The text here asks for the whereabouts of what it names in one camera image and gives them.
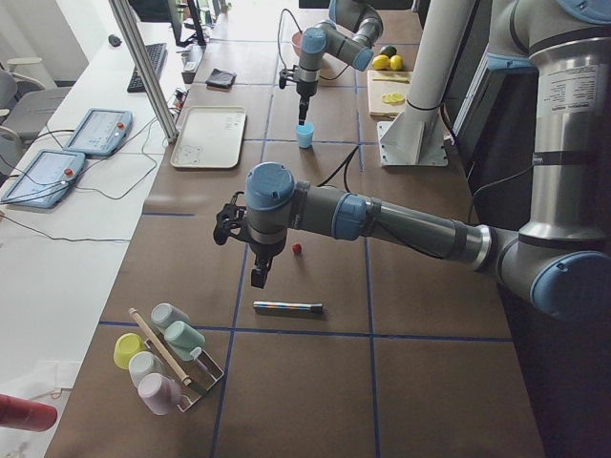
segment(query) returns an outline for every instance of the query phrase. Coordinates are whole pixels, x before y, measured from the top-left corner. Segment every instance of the wooden cutting board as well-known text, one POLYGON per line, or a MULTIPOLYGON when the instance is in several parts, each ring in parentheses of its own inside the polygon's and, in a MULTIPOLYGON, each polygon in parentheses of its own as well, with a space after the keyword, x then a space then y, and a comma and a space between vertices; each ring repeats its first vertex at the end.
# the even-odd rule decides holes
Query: wooden cutting board
POLYGON ((411 81, 412 72, 391 71, 367 71, 367 97, 369 101, 369 115, 372 116, 397 116, 405 108, 405 102, 400 104, 389 104, 382 101, 382 95, 400 93, 407 97, 410 83, 399 81, 379 80, 391 78, 407 78, 411 81))

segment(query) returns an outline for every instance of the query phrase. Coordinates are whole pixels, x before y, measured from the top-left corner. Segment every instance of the black keyboard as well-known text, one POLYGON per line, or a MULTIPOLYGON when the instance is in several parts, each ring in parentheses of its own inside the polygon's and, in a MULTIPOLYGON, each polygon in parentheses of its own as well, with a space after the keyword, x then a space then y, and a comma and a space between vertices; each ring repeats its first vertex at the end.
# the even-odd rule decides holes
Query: black keyboard
MULTIPOLYGON (((153 70, 155 71, 155 75, 157 76, 157 78, 159 78, 159 75, 163 70, 163 64, 165 64, 165 57, 168 54, 168 51, 165 49, 165 43, 146 45, 145 48, 146 52, 149 54, 151 64, 153 64, 153 70)), ((127 86, 127 92, 144 92, 144 83, 142 82, 142 78, 140 78, 140 75, 137 72, 136 68, 134 68, 134 72, 132 73, 132 79, 130 79, 130 84, 127 86)))

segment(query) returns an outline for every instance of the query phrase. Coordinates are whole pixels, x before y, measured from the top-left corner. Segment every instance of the baking tray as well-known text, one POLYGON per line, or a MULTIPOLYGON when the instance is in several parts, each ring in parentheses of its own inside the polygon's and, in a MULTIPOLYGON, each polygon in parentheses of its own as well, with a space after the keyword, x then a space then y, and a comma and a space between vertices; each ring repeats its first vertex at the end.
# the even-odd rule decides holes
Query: baking tray
POLYGON ((231 169, 240 161, 245 107, 191 107, 170 163, 180 169, 231 169))

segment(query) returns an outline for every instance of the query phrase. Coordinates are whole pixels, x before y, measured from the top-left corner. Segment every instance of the red cylinder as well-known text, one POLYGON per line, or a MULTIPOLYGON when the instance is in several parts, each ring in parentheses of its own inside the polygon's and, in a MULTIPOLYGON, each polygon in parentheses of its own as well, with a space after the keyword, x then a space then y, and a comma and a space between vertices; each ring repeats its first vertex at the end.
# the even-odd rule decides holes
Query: red cylinder
POLYGON ((46 404, 0 394, 0 427, 46 431, 57 421, 57 409, 46 404))

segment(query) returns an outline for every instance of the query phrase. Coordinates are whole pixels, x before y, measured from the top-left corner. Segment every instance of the marker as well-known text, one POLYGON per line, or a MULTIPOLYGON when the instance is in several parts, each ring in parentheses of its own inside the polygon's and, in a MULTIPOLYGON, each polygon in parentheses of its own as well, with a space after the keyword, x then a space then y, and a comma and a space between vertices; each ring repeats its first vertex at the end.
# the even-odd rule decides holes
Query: marker
POLYGON ((252 306, 255 311, 262 310, 295 310, 311 313, 323 313, 323 305, 321 303, 289 303, 289 302, 264 302, 254 301, 252 306))

